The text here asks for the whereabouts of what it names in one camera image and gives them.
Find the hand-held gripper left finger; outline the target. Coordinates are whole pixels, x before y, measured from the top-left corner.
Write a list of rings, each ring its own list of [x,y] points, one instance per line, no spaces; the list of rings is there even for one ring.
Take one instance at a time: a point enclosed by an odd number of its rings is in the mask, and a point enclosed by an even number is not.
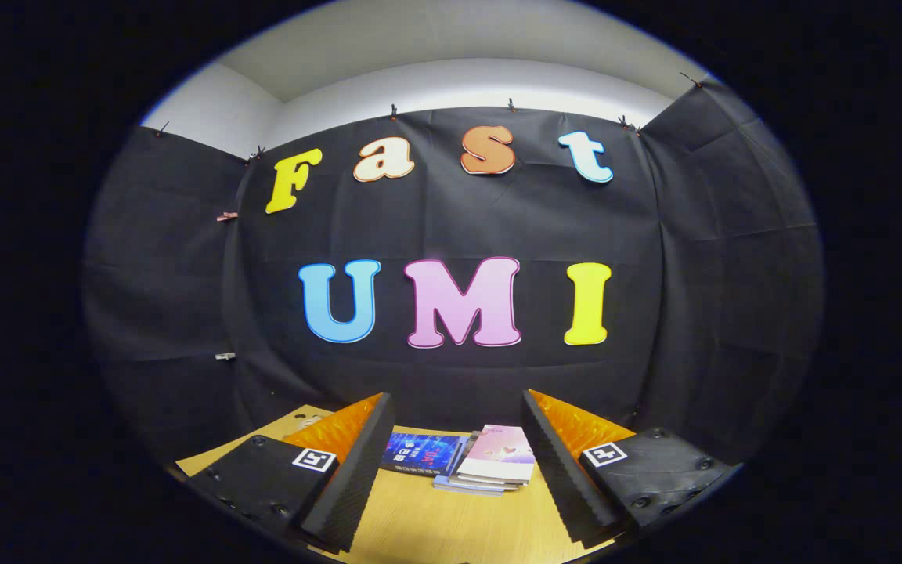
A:
[[[393,425],[391,394],[373,394],[285,439],[255,433],[186,485],[268,537],[347,552]]]

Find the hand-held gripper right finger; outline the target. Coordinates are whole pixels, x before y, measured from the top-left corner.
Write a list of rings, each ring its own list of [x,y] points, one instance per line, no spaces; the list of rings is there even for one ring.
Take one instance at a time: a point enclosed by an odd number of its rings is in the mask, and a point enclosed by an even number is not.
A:
[[[586,548],[666,527],[736,472],[662,426],[633,432],[532,389],[522,428],[570,539]]]

